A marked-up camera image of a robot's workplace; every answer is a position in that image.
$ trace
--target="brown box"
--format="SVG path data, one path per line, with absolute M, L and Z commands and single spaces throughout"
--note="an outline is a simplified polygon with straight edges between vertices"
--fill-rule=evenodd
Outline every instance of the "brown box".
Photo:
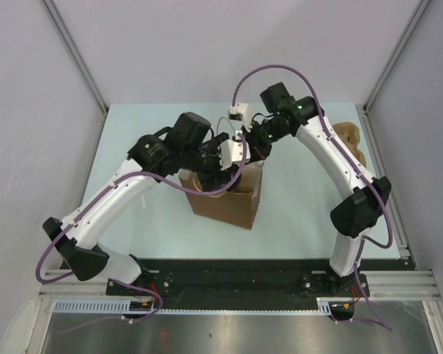
M 261 198 L 263 166 L 263 163 L 247 165 L 237 188 L 223 195 L 208 197 L 185 193 L 194 214 L 251 229 Z M 196 184 L 200 190 L 196 173 L 181 170 L 179 180 L 183 187 L 196 190 Z

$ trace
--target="white wall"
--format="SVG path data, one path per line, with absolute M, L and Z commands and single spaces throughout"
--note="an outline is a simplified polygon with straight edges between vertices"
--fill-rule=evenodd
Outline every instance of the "white wall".
M 371 121 L 413 253 L 443 296 L 443 0 L 423 18 Z
M 79 202 L 103 118 L 39 1 L 0 0 L 0 340 L 49 244 Z
M 419 0 L 55 0 L 108 103 L 227 102 L 267 63 L 300 69 L 324 101 L 364 103 Z M 260 74 L 258 100 L 287 73 Z

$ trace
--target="shiny metal surface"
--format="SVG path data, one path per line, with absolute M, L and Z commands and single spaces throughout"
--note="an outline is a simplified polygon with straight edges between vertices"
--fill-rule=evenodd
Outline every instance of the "shiny metal surface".
M 52 316 L 43 353 L 437 353 L 421 302 L 382 302 L 380 313 L 394 328 L 339 324 L 319 316 L 164 315 L 129 325 L 111 319 L 57 334 L 97 318 Z M 356 316 L 370 316 L 363 303 Z

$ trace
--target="light blue table surface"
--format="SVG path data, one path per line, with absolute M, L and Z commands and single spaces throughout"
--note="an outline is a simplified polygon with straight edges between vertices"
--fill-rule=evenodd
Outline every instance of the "light blue table surface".
M 323 103 L 332 124 L 353 122 L 360 127 L 353 103 Z M 129 148 L 142 135 L 173 125 L 185 111 L 212 122 L 226 116 L 228 103 L 112 105 L 97 150 L 85 200 L 118 169 Z M 260 103 L 256 111 L 264 112 Z M 222 130 L 228 131 L 226 122 Z M 374 170 L 362 133 L 360 149 Z M 177 176 L 170 179 L 178 181 Z M 192 213 L 183 192 L 160 184 L 130 206 L 106 231 L 101 243 L 124 254 L 147 258 L 295 259 L 330 258 L 336 230 L 330 211 L 341 200 L 320 163 L 297 139 L 288 136 L 273 146 L 264 165 L 261 203 L 252 230 L 245 230 Z M 371 236 L 385 242 L 383 218 Z M 367 244 L 364 258 L 399 258 L 395 241 L 389 250 Z

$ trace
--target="brown object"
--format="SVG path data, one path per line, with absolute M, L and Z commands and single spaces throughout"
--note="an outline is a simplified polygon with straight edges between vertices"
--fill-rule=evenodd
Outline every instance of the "brown object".
M 262 172 L 263 164 L 247 165 L 237 188 L 215 198 L 185 193 L 193 213 L 251 229 L 261 198 Z M 200 189 L 196 173 L 181 170 L 179 180 L 183 187 Z
M 357 148 L 361 141 L 360 129 L 351 122 L 343 122 L 333 124 L 333 129 L 336 134 L 341 138 L 346 147 L 351 151 L 351 153 L 356 157 L 356 159 L 361 162 L 361 164 L 366 167 L 366 158 L 364 153 Z

